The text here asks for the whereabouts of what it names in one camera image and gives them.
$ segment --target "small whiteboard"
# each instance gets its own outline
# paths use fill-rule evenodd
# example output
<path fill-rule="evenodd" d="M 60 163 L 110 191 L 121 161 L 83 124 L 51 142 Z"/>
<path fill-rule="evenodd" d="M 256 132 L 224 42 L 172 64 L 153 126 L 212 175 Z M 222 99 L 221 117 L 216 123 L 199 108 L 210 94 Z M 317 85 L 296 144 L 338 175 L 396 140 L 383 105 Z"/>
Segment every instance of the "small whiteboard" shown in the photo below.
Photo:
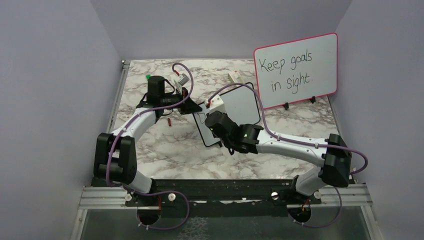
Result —
<path fill-rule="evenodd" d="M 337 38 L 333 32 L 255 49 L 256 81 L 263 107 L 334 93 Z"/>

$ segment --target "black outline rectangle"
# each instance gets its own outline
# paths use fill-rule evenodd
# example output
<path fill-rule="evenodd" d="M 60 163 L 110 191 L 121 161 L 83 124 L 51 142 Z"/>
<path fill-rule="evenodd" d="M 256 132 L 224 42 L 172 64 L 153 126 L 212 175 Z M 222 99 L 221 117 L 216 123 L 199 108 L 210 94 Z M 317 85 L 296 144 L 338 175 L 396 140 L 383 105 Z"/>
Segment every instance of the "black outline rectangle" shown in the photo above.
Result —
<path fill-rule="evenodd" d="M 251 83 L 251 82 L 246 82 L 245 84 L 246 84 L 246 85 L 251 85 L 251 88 L 252 88 L 252 89 L 255 89 L 255 87 L 254 87 L 253 83 Z M 235 88 L 233 88 L 233 89 L 231 89 L 231 90 L 229 90 L 229 91 L 226 91 L 226 92 L 224 92 L 224 93 L 220 94 L 220 96 L 221 96 L 221 95 L 224 95 L 224 94 L 227 94 L 227 93 L 229 93 L 229 92 L 231 92 L 231 91 L 234 91 L 234 90 L 236 90 L 236 89 L 238 89 L 238 88 L 245 88 L 245 87 L 244 87 L 244 86 L 238 86 L 238 87 L 235 87 Z M 256 97 L 255 97 L 255 102 L 256 102 L 257 114 L 259 115 L 259 121 L 255 122 L 255 123 L 253 123 L 253 124 L 257 124 L 257 123 L 259 123 L 259 122 L 261 121 L 261 112 L 259 111 L 258 100 L 256 99 Z M 212 145 L 209 145 L 209 146 L 205 144 L 205 140 L 203 139 L 202 132 L 200 131 L 200 128 L 199 128 L 198 122 L 196 121 L 195 114 L 193 113 L 192 115 L 193 115 L 193 118 L 194 118 L 194 122 L 196 123 L 197 130 L 199 131 L 200 138 L 201 138 L 201 141 L 203 142 L 203 145 L 204 145 L 205 147 L 209 148 L 209 147 L 212 147 L 213 145 L 215 145 L 215 144 L 219 143 L 219 141 L 217 141 L 217 142 L 215 142 L 215 143 L 213 143 Z"/>

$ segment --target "robotic arm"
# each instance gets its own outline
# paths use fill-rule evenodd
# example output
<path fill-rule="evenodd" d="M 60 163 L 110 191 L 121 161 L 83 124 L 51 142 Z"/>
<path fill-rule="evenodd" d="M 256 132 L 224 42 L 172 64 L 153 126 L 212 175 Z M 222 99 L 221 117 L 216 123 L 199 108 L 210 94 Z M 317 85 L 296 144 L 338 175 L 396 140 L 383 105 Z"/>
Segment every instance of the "robotic arm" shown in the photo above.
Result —
<path fill-rule="evenodd" d="M 98 136 L 93 169 L 95 177 L 106 178 L 108 157 L 112 143 L 131 119 L 146 109 L 175 105 L 187 96 L 187 89 L 182 87 L 188 81 L 187 76 L 182 74 L 180 80 L 174 82 L 177 88 L 176 93 L 165 93 L 165 81 L 165 78 L 161 76 L 151 76 L 147 81 L 146 100 L 142 99 L 140 101 L 133 116 L 112 133 L 101 133 Z M 202 108 L 190 98 L 174 108 L 178 109 L 183 115 L 202 111 Z M 109 175 L 111 181 L 125 184 L 141 193 L 152 193 L 155 191 L 152 189 L 153 180 L 137 171 L 136 142 L 148 128 L 159 120 L 163 113 L 164 110 L 146 112 L 126 127 L 123 134 L 119 137 L 115 146 L 115 153 L 112 155 Z M 312 195 L 326 185 L 342 188 L 349 185 L 352 157 L 350 152 L 277 140 L 260 125 L 237 125 L 226 114 L 224 102 L 219 96 L 212 99 L 205 125 L 217 138 L 221 139 L 223 145 L 229 149 L 231 154 L 235 151 L 244 154 L 277 154 L 314 164 L 315 167 L 313 169 L 293 179 L 293 190 L 297 195 L 300 194 L 301 198 Z M 277 132 L 274 132 L 274 134 L 283 138 L 316 145 L 328 144 L 346 147 L 342 138 L 336 134 L 330 134 L 328 139 L 305 138 Z"/>
<path fill-rule="evenodd" d="M 166 107 L 179 103 L 188 94 L 188 90 L 183 87 L 188 80 L 189 78 L 185 74 L 181 74 L 179 81 L 174 81 L 177 88 L 176 93 L 165 93 L 166 79 L 162 76 L 149 77 L 147 80 L 146 100 L 142 99 L 140 101 L 134 114 L 112 133 L 101 133 L 97 137 L 93 169 L 96 178 L 106 178 L 106 168 L 112 143 L 124 126 L 127 126 L 133 118 L 146 109 Z M 202 111 L 202 108 L 191 98 L 177 105 L 174 109 L 178 109 L 182 115 Z M 152 191 L 152 179 L 137 171 L 136 142 L 139 141 L 147 129 L 159 120 L 163 113 L 164 110 L 146 112 L 126 127 L 115 146 L 115 154 L 110 164 L 111 181 L 123 183 L 142 193 L 150 193 Z"/>
<path fill-rule="evenodd" d="M 210 103 L 205 125 L 215 137 L 221 139 L 230 154 L 235 151 L 243 154 L 277 154 L 314 164 L 314 168 L 296 176 L 293 180 L 294 190 L 303 196 L 310 196 L 326 185 L 341 188 L 349 185 L 352 157 L 350 152 L 277 140 L 260 125 L 242 124 L 239 126 L 225 113 L 224 103 L 219 96 L 213 98 Z M 336 134 L 330 134 L 328 139 L 313 139 L 273 133 L 286 139 L 312 143 L 316 146 L 328 144 L 346 147 L 343 139 Z"/>

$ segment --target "whiteboard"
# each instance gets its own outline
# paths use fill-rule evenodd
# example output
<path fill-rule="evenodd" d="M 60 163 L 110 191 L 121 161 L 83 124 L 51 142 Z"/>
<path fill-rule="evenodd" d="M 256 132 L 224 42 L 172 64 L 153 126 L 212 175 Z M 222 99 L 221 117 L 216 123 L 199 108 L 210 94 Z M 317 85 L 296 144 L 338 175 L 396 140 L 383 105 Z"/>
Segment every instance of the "whiteboard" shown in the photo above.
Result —
<path fill-rule="evenodd" d="M 253 52 L 257 88 L 265 109 L 337 90 L 335 32 L 263 46 Z"/>
<path fill-rule="evenodd" d="M 225 104 L 225 111 L 236 124 L 257 124 L 261 120 L 259 107 L 255 95 L 250 89 L 238 86 L 219 95 Z M 199 104 L 202 111 L 193 113 L 194 121 L 200 132 L 201 139 L 206 147 L 210 147 L 221 140 L 214 137 L 211 130 L 205 125 L 209 108 L 204 103 Z"/>

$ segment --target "glass panel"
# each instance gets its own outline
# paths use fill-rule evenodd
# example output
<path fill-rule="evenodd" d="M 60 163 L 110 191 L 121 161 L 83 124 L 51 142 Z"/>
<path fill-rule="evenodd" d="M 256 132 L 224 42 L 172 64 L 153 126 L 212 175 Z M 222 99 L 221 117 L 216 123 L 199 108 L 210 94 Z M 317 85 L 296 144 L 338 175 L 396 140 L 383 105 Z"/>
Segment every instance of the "glass panel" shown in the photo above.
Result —
<path fill-rule="evenodd" d="M 337 207 L 312 209 L 308 224 L 322 225 L 337 214 Z M 163 218 L 155 226 L 171 227 L 181 218 Z M 336 223 L 325 228 L 299 226 L 289 217 L 191 217 L 180 228 L 170 231 L 146 230 L 138 227 L 135 210 L 89 210 L 82 232 L 83 240 L 369 240 L 360 207 L 343 207 Z"/>

